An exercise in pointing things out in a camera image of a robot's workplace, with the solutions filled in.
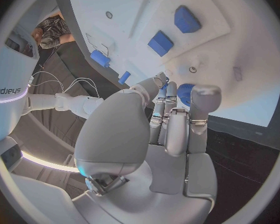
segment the blue gear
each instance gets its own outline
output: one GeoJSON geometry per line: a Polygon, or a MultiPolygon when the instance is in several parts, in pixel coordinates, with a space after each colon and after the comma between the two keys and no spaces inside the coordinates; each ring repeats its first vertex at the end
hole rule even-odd
{"type": "Polygon", "coordinates": [[[190,107],[191,104],[191,92],[195,85],[193,84],[182,84],[177,89],[177,95],[180,101],[186,106],[190,107]]]}

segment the light strip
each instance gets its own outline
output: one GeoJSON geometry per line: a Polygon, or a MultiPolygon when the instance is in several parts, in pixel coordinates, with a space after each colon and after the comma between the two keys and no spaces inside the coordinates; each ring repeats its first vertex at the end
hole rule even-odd
{"type": "Polygon", "coordinates": [[[25,92],[22,95],[20,95],[19,97],[0,101],[0,104],[7,103],[7,102],[12,102],[12,101],[17,101],[17,100],[23,98],[27,94],[27,92],[28,92],[28,87],[26,88],[25,92]]]}
{"type": "Polygon", "coordinates": [[[67,171],[67,172],[73,172],[73,173],[79,173],[80,172],[77,168],[63,166],[63,165],[59,165],[59,164],[55,164],[55,163],[50,163],[50,162],[44,161],[42,159],[35,158],[34,156],[32,156],[30,154],[27,154],[24,151],[22,151],[22,154],[23,154],[23,158],[28,159],[31,162],[40,164],[40,165],[48,167],[48,168],[53,168],[53,169],[57,169],[57,170],[60,170],[60,171],[67,171]]]}

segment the black floor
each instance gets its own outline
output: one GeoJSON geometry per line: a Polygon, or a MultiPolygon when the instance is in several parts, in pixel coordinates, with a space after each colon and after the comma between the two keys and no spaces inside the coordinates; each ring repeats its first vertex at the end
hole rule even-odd
{"type": "MultiPolygon", "coordinates": [[[[44,61],[51,55],[51,51],[40,52],[39,62],[45,66],[44,61]]],[[[76,78],[87,77],[94,80],[104,99],[119,90],[86,62],[75,42],[63,44],[56,52],[76,78]]],[[[95,96],[93,88],[87,83],[81,84],[89,95],[95,96]]],[[[146,115],[150,116],[151,112],[151,109],[147,109],[146,115]]],[[[218,195],[215,208],[205,223],[220,224],[235,214],[258,191],[269,175],[279,151],[208,129],[207,153],[211,156],[217,173],[218,195]]],[[[280,223],[280,191],[254,223],[280,223]]]]}

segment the blue cube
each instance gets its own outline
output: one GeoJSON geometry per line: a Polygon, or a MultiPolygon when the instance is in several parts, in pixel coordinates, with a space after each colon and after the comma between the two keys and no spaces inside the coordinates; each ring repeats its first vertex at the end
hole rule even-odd
{"type": "Polygon", "coordinates": [[[171,49],[173,42],[162,31],[158,31],[148,45],[162,57],[171,49]]]}
{"type": "Polygon", "coordinates": [[[182,33],[196,32],[201,28],[201,24],[198,19],[185,6],[180,6],[175,11],[174,24],[182,33]]]}

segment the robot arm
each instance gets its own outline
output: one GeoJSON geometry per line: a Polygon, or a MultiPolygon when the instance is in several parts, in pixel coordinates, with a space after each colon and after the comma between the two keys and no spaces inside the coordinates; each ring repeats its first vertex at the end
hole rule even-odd
{"type": "Polygon", "coordinates": [[[26,102],[22,115],[31,111],[56,109],[57,111],[70,110],[77,116],[88,119],[104,100],[91,96],[71,97],[67,93],[57,93],[55,95],[37,95],[27,93],[26,102]]]}

